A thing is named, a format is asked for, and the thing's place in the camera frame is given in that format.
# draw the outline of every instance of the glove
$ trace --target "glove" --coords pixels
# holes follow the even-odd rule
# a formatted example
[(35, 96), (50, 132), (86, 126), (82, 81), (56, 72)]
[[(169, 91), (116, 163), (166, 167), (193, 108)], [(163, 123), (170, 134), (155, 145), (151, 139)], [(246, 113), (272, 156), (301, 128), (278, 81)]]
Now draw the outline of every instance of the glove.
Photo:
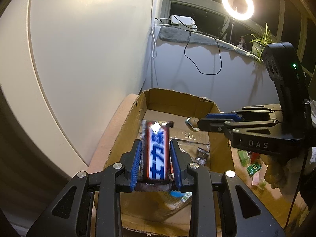
[[(271, 188), (279, 188), (283, 197), (291, 202), (299, 181), (305, 153), (302, 150), (297, 158), (290, 159), (285, 166), (278, 163), (275, 157), (261, 155), (260, 158), (268, 166), (264, 179)], [(309, 148), (304, 175), (309, 175), (316, 168), (316, 147)]]

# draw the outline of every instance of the potted plant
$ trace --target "potted plant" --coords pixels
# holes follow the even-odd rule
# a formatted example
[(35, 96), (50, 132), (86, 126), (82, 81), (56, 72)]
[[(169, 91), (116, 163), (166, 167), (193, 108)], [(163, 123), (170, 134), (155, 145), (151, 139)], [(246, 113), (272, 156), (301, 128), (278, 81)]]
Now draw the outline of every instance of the potted plant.
[(261, 63), (262, 59), (262, 52), (267, 44), (273, 43), (272, 42), (272, 34), (268, 29), (268, 24), (265, 23), (265, 31), (261, 31), (261, 35), (259, 34), (249, 34), (253, 36), (253, 39), (250, 41), (253, 43), (252, 45), (252, 52), (258, 57), (259, 64)]

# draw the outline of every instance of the gray cloth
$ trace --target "gray cloth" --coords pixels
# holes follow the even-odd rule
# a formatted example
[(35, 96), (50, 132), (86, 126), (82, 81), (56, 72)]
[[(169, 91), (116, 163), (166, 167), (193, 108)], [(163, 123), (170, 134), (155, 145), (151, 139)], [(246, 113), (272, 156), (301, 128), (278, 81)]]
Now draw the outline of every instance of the gray cloth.
[[(188, 38), (189, 38), (189, 32), (186, 30), (183, 30), (183, 29), (175, 28), (175, 27), (161, 26), (158, 37), (159, 37), (159, 39), (161, 39), (162, 41), (165, 41), (165, 42), (187, 43)], [(217, 41), (218, 41), (219, 47), (221, 47), (221, 48), (224, 48), (224, 49), (230, 50), (230, 51), (234, 50), (235, 52), (237, 52), (241, 55), (251, 57), (255, 61), (259, 59), (254, 54), (247, 52), (243, 49), (240, 49), (240, 48), (238, 48), (238, 47), (236, 47), (228, 42), (225, 42), (225, 41), (222, 41), (219, 39), (217, 39)], [(191, 32), (190, 43), (202, 44), (202, 45), (216, 45), (217, 46), (217, 42), (214, 38), (208, 37), (208, 36), (205, 36), (205, 35), (202, 35), (199, 33), (194, 33), (194, 32)]]

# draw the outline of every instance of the metal screw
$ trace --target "metal screw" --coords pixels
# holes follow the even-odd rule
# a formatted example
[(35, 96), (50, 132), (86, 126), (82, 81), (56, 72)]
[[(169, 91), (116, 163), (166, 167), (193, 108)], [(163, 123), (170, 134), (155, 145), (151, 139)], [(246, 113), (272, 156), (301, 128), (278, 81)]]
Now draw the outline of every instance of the metal screw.
[(121, 163), (119, 163), (119, 162), (113, 164), (113, 167), (114, 167), (115, 169), (120, 169), (122, 166), (123, 166), (123, 165), (122, 165)]
[(197, 164), (195, 162), (190, 163), (190, 168), (197, 169), (198, 167), (199, 167), (199, 164)]
[(79, 178), (84, 178), (86, 176), (86, 172), (85, 171), (80, 171), (77, 173), (77, 177)]
[(228, 177), (234, 177), (236, 175), (236, 173), (234, 171), (231, 170), (227, 170), (225, 173)]
[(310, 104), (310, 103), (311, 103), (310, 100), (307, 100), (307, 99), (304, 99), (304, 100), (303, 100), (303, 104), (305, 104), (305, 105)]

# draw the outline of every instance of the ring light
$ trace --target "ring light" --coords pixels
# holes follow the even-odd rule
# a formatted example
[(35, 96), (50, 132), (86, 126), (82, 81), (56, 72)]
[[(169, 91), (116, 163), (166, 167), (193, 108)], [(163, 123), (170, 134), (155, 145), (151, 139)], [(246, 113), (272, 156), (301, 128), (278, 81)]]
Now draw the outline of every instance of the ring light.
[(228, 0), (222, 0), (222, 4), (224, 5), (225, 10), (229, 13), (229, 15), (231, 15), (233, 18), (237, 19), (237, 20), (247, 20), (250, 19), (250, 17), (253, 15), (254, 13), (254, 6), (253, 6), (253, 2), (252, 0), (245, 0), (248, 6), (248, 9), (246, 11), (246, 13), (239, 13), (237, 11), (234, 11)]

